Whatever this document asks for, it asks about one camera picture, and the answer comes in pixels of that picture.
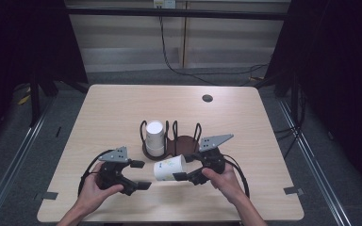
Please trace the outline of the printed white paper cup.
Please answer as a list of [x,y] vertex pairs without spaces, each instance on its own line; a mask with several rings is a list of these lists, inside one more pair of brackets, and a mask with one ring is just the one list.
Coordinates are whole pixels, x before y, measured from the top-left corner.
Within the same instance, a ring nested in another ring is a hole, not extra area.
[[183,155],[167,158],[154,164],[154,175],[158,181],[174,181],[174,174],[186,171]]

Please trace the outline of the person's left hand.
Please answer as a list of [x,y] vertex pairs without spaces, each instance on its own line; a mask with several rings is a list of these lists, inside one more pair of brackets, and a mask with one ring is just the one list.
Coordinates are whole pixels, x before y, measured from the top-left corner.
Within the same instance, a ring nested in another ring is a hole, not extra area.
[[108,197],[123,190],[122,185],[111,186],[107,189],[101,189],[96,184],[97,173],[103,163],[97,163],[92,173],[86,178],[85,183],[78,196],[77,205],[84,213],[95,211]]

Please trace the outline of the white wall socket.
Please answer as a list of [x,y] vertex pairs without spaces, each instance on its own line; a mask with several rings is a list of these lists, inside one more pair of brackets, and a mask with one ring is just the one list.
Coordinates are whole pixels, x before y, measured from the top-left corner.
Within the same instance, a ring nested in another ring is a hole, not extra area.
[[175,0],[153,0],[154,8],[176,9]]

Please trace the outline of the stack of white paper cups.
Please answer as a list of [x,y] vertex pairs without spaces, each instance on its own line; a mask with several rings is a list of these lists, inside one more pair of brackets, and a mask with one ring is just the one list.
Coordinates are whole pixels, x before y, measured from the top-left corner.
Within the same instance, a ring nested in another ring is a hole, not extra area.
[[146,149],[157,157],[164,154],[164,127],[160,121],[149,121],[146,126]]

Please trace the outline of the dark curtain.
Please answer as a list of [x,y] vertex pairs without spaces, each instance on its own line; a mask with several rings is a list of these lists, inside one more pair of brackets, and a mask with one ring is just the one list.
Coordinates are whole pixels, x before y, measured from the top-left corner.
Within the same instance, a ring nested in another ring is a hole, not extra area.
[[0,120],[21,84],[54,96],[57,81],[88,81],[65,8],[64,0],[0,0]]
[[362,0],[290,0],[266,83],[297,83],[362,174]]

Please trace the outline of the black horizontal bar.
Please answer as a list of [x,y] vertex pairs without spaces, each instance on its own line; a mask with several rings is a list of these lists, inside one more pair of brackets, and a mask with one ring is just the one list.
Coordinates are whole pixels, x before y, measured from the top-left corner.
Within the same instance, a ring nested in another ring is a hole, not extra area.
[[113,15],[113,16],[151,16],[151,17],[183,17],[183,18],[215,18],[285,21],[290,18],[286,13],[216,11],[195,9],[167,8],[82,8],[68,7],[65,11],[77,15]]

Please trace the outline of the brown double cup holder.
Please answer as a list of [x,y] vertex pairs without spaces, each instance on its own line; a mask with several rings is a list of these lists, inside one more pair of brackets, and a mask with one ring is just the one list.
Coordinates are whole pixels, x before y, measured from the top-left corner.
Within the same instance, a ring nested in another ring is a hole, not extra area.
[[202,127],[200,123],[195,126],[193,136],[180,136],[178,134],[178,121],[174,121],[170,124],[166,121],[163,124],[164,127],[164,154],[161,156],[151,156],[146,149],[146,126],[148,121],[143,121],[140,124],[140,139],[142,142],[143,154],[151,160],[159,161],[168,156],[178,156],[180,154],[193,154],[199,150],[199,138],[202,134]]

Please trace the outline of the person's right hand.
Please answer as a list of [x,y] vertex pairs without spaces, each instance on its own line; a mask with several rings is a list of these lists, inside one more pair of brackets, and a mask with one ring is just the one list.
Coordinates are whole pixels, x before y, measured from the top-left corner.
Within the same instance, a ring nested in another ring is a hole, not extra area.
[[214,188],[219,189],[223,196],[232,204],[237,203],[240,195],[244,194],[234,172],[234,168],[226,163],[224,172],[217,173],[213,169],[203,168],[203,175],[208,178]]

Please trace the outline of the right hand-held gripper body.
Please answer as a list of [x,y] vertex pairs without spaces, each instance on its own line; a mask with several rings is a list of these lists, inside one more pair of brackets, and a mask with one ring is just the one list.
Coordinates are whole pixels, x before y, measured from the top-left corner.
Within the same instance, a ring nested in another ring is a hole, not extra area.
[[203,173],[203,168],[209,168],[215,172],[222,174],[225,169],[225,158],[220,152],[219,146],[233,137],[232,134],[219,135],[213,137],[203,137],[201,139],[200,148],[197,153],[191,156],[191,160],[198,160],[202,167],[194,170],[190,174],[190,181],[195,185],[203,185],[208,181]]

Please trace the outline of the metal floor rail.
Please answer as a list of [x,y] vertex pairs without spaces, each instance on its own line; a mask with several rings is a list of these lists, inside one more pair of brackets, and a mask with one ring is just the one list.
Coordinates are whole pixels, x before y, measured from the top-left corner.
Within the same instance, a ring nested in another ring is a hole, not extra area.
[[294,135],[294,143],[299,146],[300,151],[303,154],[306,164],[313,174],[314,180],[327,203],[331,214],[333,215],[337,226],[353,226],[349,217],[337,196],[335,190],[331,187],[327,177],[325,176],[316,155],[314,155],[309,143],[307,142],[304,133],[298,128],[294,120],[292,119],[291,109],[286,101],[280,101],[279,105],[283,112],[283,115],[290,127],[292,134]]
[[23,139],[20,147],[18,148],[16,154],[14,155],[12,161],[8,165],[5,173],[3,174],[2,179],[0,180],[0,209],[4,203],[8,192],[15,181],[17,174],[25,162],[25,159],[35,141],[40,130],[45,122],[46,115],[52,108],[53,103],[55,102],[56,97],[49,97],[45,107],[42,109],[41,114],[36,119],[36,122],[27,129],[25,138]]

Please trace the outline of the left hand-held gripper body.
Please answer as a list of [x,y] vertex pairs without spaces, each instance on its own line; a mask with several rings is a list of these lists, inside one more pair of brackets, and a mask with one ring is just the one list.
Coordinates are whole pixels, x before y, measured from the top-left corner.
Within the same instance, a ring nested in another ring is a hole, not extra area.
[[98,157],[103,165],[98,172],[97,185],[100,189],[107,189],[115,185],[127,187],[129,182],[123,176],[123,169],[131,164],[127,156],[127,149],[122,146],[114,150],[107,150]]

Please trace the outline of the black stand leg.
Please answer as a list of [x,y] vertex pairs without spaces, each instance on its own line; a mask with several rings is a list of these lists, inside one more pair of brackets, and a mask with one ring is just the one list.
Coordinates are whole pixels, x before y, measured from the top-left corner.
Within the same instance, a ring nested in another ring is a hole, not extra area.
[[30,126],[33,127],[41,115],[39,77],[36,71],[30,75],[30,97],[32,108]]

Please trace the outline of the grey tape piece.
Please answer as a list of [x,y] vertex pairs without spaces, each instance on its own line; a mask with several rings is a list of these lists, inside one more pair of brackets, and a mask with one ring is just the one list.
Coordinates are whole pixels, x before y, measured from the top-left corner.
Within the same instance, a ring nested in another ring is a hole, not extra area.
[[297,188],[295,186],[285,187],[284,192],[286,195],[296,194],[298,196],[301,196],[304,194],[304,191],[301,188]]
[[34,197],[35,200],[55,200],[58,196],[57,192],[42,192],[37,193]]

